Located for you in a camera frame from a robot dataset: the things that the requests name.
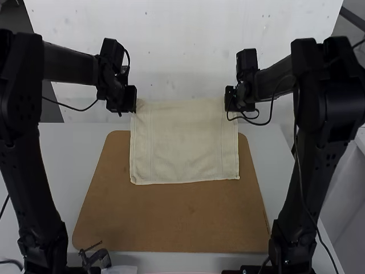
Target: wire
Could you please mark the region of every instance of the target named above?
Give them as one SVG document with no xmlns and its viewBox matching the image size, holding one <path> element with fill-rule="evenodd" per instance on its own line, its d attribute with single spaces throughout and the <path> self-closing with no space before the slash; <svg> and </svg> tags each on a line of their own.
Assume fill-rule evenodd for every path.
<svg viewBox="0 0 365 274">
<path fill-rule="evenodd" d="M 241 114 L 242 114 L 242 116 L 244 116 L 248 120 L 254 120 L 254 119 L 257 119 L 260 116 L 260 110 L 255 108 L 255 111 L 257 112 L 257 115 L 255 117 L 247 117 L 244 112 L 241 112 Z"/>
<path fill-rule="evenodd" d="M 361 41 L 357 42 L 356 44 L 354 44 L 354 45 L 352 46 L 352 49 L 354 49 L 354 48 L 356 48 L 356 47 L 360 46 L 360 45 L 361 45 L 361 44 L 363 44 L 363 43 L 365 43 L 365 39 L 363 39 L 363 40 L 361 40 Z"/>
<path fill-rule="evenodd" d="M 0 264 L 14 264 L 16 265 L 19 270 L 22 272 L 23 271 L 23 265 L 20 261 L 18 260 L 13 260 L 13 259 L 6 259 L 4 261 L 0 261 Z"/>
<path fill-rule="evenodd" d="M 252 122 L 252 121 L 250 121 L 250 119 L 245 115 L 245 114 L 243 114 L 243 113 L 241 113 L 242 114 L 242 116 L 237 116 L 237 117 L 233 117 L 233 118 L 229 118 L 228 117 L 228 110 L 230 109 L 230 105 L 231 105 L 231 103 L 232 103 L 232 100 L 233 100 L 233 97 L 236 95 L 236 93 L 237 93 L 237 87 L 236 87 L 236 89 L 235 89 L 235 91 L 234 91 L 234 93 L 232 94 L 232 97 L 230 98 L 230 100 L 229 100 L 229 103 L 228 103 L 228 109 L 227 109 L 227 112 L 226 112 L 226 117 L 227 117 L 227 120 L 228 121 L 233 121 L 233 120 L 236 120 L 236 119 L 243 119 L 243 120 L 245 120 L 246 122 L 248 122 L 249 124 L 253 124 L 254 126 L 265 126 L 265 125 L 267 125 L 267 124 L 269 124 L 270 122 L 271 122 L 271 118 L 273 117 L 273 107 L 274 107 L 274 98 L 275 98 L 275 93 L 276 93 L 276 91 L 278 90 L 278 88 L 279 88 L 279 86 L 281 85 L 281 83 L 285 80 L 285 79 L 287 79 L 287 78 L 289 78 L 289 77 L 294 77 L 295 78 L 295 76 L 293 76 L 293 75 L 285 75 L 283 78 L 281 78 L 280 79 L 280 81 L 277 83 L 277 85 L 275 86 L 275 89 L 273 90 L 273 95 L 271 96 L 271 105 L 270 105 L 270 115 L 269 115 L 269 118 L 268 118 L 268 120 L 265 122 L 265 123 L 255 123 L 255 122 Z"/>
<path fill-rule="evenodd" d="M 51 100 L 51 99 L 49 99 L 49 98 L 47 98 L 47 97 L 44 97 L 44 96 L 42 96 L 42 99 L 43 99 L 43 100 L 46 100 L 46 101 L 48 101 L 48 102 L 51 102 L 51 103 L 53 103 L 53 104 L 58 104 L 58 105 L 60 105 L 60 106 L 62 106 L 62 107 L 65 107 L 65 108 L 69 108 L 70 110 L 79 111 L 79 112 L 83 112 L 83 111 L 87 111 L 87 110 L 89 110 L 89 109 L 90 109 L 93 105 L 95 105 L 95 104 L 96 104 L 96 102 L 98 101 L 98 99 L 97 99 L 97 100 L 95 100 L 95 101 L 94 101 L 91 105 L 89 105 L 88 107 L 83 108 L 83 109 L 78 109 L 78 108 L 74 108 L 74 107 L 68 106 L 68 105 L 66 105 L 66 104 L 63 104 L 63 103 L 57 102 L 57 101 L 53 101 L 53 100 Z"/>
<path fill-rule="evenodd" d="M 127 59 L 128 59 L 128 68 L 123 74 L 128 74 L 129 70 L 131 69 L 131 57 L 129 57 L 128 50 L 124 49 L 124 52 L 125 52 L 125 54 L 127 56 Z"/>
<path fill-rule="evenodd" d="M 2 215 L 4 214 L 4 211 L 5 211 L 5 208 L 6 208 L 6 205 L 7 205 L 8 201 L 9 201 L 9 194 L 6 196 L 4 204 L 2 205 L 2 208 L 1 208 L 1 211 L 0 211 L 0 220 L 1 220 Z"/>
<path fill-rule="evenodd" d="M 258 271 L 257 274 L 261 274 L 262 273 L 263 268 L 267 265 L 267 263 L 269 262 L 269 260 L 270 260 L 270 257 L 269 256 L 266 257 L 266 259 L 262 262 L 262 265 L 260 267 L 260 270 Z"/>
<path fill-rule="evenodd" d="M 351 52 L 353 52 L 353 49 L 355 49 L 356 47 L 360 46 L 361 44 L 365 43 L 365 39 L 357 42 L 356 44 L 354 44 L 351 48 L 352 50 L 349 50 L 348 52 L 345 53 L 344 56 L 346 56 L 347 54 L 350 54 Z M 329 63 L 327 64 L 327 66 L 332 65 L 334 62 L 338 61 L 341 59 L 341 56 L 337 56 L 336 58 L 334 58 L 333 60 L 329 61 Z"/>
<path fill-rule="evenodd" d="M 330 257 L 331 259 L 331 262 L 333 264 L 333 267 L 335 269 L 335 272 L 336 274 L 339 274 L 338 273 L 338 269 L 337 269 L 337 266 L 336 266 L 336 262 L 335 260 L 333 259 L 333 256 L 329 250 L 329 248 L 327 247 L 327 245 L 323 242 L 322 240 L 322 236 L 321 236 L 321 233 L 319 232 L 319 229 L 318 229 L 318 226 L 317 224 L 315 223 L 313 217 L 312 217 L 312 214 L 309 212 L 308 208 L 307 208 L 307 205 L 305 203 L 305 200 L 304 200 L 304 195 L 303 195 L 303 183 L 302 183 L 302 169 L 301 169 L 301 164 L 299 162 L 299 157 L 298 157 L 298 143 L 297 143 L 297 114 L 295 113 L 294 114 L 295 116 L 295 119 L 294 119 L 294 147 L 295 147 L 295 159 L 297 160 L 297 163 L 298 163 L 298 173 L 299 173 L 299 186 L 300 186 L 300 192 L 301 192 L 301 201 L 302 201 L 302 205 L 303 205 L 303 208 L 304 210 L 306 211 L 306 213 L 308 214 L 308 217 L 309 219 L 311 220 L 312 222 L 312 225 L 314 227 L 314 229 L 316 230 L 317 234 L 318 234 L 318 239 L 319 239 L 319 242 L 321 243 L 321 245 L 324 247 L 324 249 L 326 250 L 328 256 Z"/>
</svg>

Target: white backdrop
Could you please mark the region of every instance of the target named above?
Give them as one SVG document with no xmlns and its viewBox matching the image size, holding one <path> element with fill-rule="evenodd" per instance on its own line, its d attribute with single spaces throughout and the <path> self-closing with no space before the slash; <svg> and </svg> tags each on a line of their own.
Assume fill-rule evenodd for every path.
<svg viewBox="0 0 365 274">
<path fill-rule="evenodd" d="M 255 47 L 264 69 L 290 54 L 295 38 L 331 35 L 342 0 L 27 0 L 45 41 L 97 54 L 104 37 L 129 51 L 129 82 L 150 100 L 223 96 L 235 84 L 236 52 Z M 53 84 L 59 101 L 84 107 L 95 88 Z M 99 102 L 85 113 L 62 109 L 65 122 L 118 122 Z M 267 103 L 258 105 L 260 122 Z M 291 95 L 274 105 L 274 122 L 291 139 Z"/>
</svg>

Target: towel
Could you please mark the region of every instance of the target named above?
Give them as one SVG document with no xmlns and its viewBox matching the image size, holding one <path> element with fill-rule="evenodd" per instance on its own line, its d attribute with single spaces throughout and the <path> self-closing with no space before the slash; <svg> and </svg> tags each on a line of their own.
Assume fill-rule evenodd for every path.
<svg viewBox="0 0 365 274">
<path fill-rule="evenodd" d="M 223 98 L 170 102 L 138 99 L 131 118 L 132 183 L 239 179 L 238 170 L 237 120 L 226 119 Z"/>
</svg>

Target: white towel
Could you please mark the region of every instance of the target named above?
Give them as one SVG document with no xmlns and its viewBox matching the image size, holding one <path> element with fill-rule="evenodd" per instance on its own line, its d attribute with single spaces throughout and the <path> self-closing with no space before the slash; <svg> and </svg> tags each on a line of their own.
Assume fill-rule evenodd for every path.
<svg viewBox="0 0 365 274">
<path fill-rule="evenodd" d="M 137 101 L 129 171 L 134 184 L 239 179 L 237 120 L 224 100 Z"/>
</svg>

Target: towel stitching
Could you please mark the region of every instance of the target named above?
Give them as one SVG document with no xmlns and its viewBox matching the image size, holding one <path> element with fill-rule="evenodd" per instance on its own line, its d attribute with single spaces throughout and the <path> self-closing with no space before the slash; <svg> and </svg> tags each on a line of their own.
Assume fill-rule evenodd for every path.
<svg viewBox="0 0 365 274">
<path fill-rule="evenodd" d="M 222 118 L 221 118 L 221 165 L 222 165 L 222 177 L 224 177 L 224 170 L 223 170 L 223 117 L 224 117 L 224 111 L 222 112 Z"/>
<path fill-rule="evenodd" d="M 149 144 L 149 178 L 152 180 L 152 105 L 149 107 L 149 133 L 150 133 L 150 144 Z"/>
</svg>

